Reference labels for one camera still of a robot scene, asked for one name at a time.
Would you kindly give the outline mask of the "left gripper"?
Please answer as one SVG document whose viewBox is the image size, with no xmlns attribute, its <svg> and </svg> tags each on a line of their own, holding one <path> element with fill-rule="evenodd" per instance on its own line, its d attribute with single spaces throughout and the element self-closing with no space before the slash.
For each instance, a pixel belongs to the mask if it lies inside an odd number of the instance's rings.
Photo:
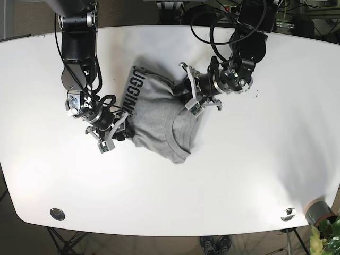
<svg viewBox="0 0 340 255">
<path fill-rule="evenodd" d="M 186 77 L 178 85 L 178 97 L 185 108 L 194 116 L 199 116 L 209 106 L 222 109 L 222 102 L 216 98 L 220 94 L 240 94 L 250 89 L 253 83 L 254 62 L 241 60 L 237 65 L 233 61 L 219 62 L 212 58 L 207 73 L 202 74 L 184 62 L 180 67 Z"/>
</svg>

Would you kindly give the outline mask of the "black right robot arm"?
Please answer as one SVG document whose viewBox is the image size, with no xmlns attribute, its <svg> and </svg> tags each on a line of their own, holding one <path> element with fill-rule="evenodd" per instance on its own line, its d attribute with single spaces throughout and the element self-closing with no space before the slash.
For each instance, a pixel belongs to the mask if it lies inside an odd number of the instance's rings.
<svg viewBox="0 0 340 255">
<path fill-rule="evenodd" d="M 96 140 L 101 153 L 114 149 L 114 140 L 134 135 L 128 123 L 131 110 L 117 106 L 115 95 L 101 97 L 103 77 L 97 56 L 99 3 L 97 1 L 48 1 L 55 12 L 54 26 L 62 41 L 57 50 L 63 62 L 62 84 L 67 90 L 68 115 L 89 123 L 85 133 Z"/>
</svg>

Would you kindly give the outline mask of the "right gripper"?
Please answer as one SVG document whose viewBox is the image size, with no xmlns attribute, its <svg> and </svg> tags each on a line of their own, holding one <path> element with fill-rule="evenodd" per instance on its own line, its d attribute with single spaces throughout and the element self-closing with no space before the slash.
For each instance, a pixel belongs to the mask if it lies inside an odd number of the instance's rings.
<svg viewBox="0 0 340 255">
<path fill-rule="evenodd" d="M 79 118 L 89 123 L 85 134 L 91 134 L 97 140 L 97 146 L 103 154 L 115 148 L 114 140 L 124 141 L 130 137 L 130 112 L 115 106 L 114 95 L 104 96 L 99 99 L 88 96 L 83 91 L 67 93 L 66 111 L 73 118 Z"/>
</svg>

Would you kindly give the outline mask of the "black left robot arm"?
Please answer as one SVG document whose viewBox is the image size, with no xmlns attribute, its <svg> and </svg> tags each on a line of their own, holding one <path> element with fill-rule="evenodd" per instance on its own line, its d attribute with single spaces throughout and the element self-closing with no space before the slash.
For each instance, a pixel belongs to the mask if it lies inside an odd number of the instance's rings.
<svg viewBox="0 0 340 255">
<path fill-rule="evenodd" d="M 186 78 L 178 86 L 175 95 L 185 102 L 185 108 L 198 117 L 208 106 L 222 109 L 222 102 L 216 99 L 219 94 L 240 94 L 253 84 L 252 73 L 255 66 L 266 54 L 268 34 L 275 25 L 279 1 L 243 1 L 238 13 L 221 11 L 213 20 L 206 41 L 213 51 L 205 74 L 186 63 L 180 63 L 186 71 Z M 235 26 L 227 45 L 231 55 L 224 58 L 218 51 L 214 40 L 217 23 L 227 18 Z"/>
</svg>

